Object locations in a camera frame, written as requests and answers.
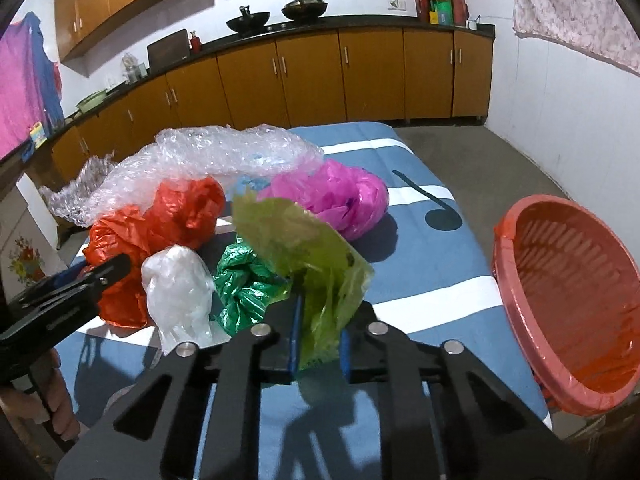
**wall outlet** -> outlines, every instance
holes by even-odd
[[[387,6],[389,10],[406,10],[406,1],[398,0],[398,4],[396,5],[395,0],[390,0]]]

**human hand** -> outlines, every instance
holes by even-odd
[[[60,356],[55,349],[51,349],[50,352],[55,368],[44,389],[44,396],[53,412],[54,431],[62,440],[69,440],[78,436],[80,423],[74,415],[71,396],[59,370]],[[0,387],[0,406],[7,415],[28,418],[34,420],[36,424],[42,424],[50,418],[37,396],[26,395],[14,388]]]

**black countertop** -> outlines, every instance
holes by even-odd
[[[202,50],[198,54],[190,56],[188,59],[180,60],[176,63],[165,66],[161,71],[156,71],[140,81],[133,84],[122,83],[116,88],[112,89],[107,98],[93,108],[89,113],[83,114],[78,118],[68,122],[62,128],[57,129],[46,144],[51,146],[51,142],[56,140],[68,129],[78,124],[82,124],[90,117],[99,114],[101,110],[104,110],[113,102],[117,101],[121,97],[125,96],[138,86],[155,79],[158,76],[164,75],[171,70],[174,70],[185,64],[195,62],[204,57],[213,56],[225,50],[237,48],[245,44],[253,43],[260,40],[270,40],[272,38],[279,38],[281,36],[290,36],[294,34],[302,34],[305,32],[315,32],[317,30],[332,30],[336,28],[354,28],[354,27],[413,27],[423,28],[425,30],[440,30],[440,31],[452,31],[452,30],[464,30],[470,34],[477,34],[478,36],[484,36],[486,38],[495,39],[495,26],[485,23],[478,23],[478,30],[469,30],[461,27],[451,27],[449,25],[431,25],[430,23],[423,23],[418,18],[411,16],[393,16],[390,14],[352,14],[346,16],[326,16],[324,18],[318,18],[317,20],[309,23],[294,23],[283,22],[275,23],[274,25],[268,25],[260,30],[249,34],[231,34],[218,40],[209,41],[202,44]]]

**metal screw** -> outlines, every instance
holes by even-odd
[[[369,326],[367,328],[373,335],[385,335],[387,332],[389,332],[389,325],[383,323],[382,321],[374,321],[373,323],[369,323]]]
[[[458,355],[465,351],[465,346],[456,339],[449,339],[445,341],[444,349],[447,354]]]
[[[197,349],[198,347],[195,343],[180,343],[175,349],[175,352],[180,357],[189,357],[195,354]]]
[[[271,333],[271,327],[266,323],[258,323],[251,327],[251,333],[256,337],[264,337]]]

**magenta plastic bag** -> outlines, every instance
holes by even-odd
[[[258,199],[274,196],[297,202],[345,240],[355,240],[369,231],[389,206],[389,193],[380,178],[331,159],[311,175],[294,171],[275,176]]]

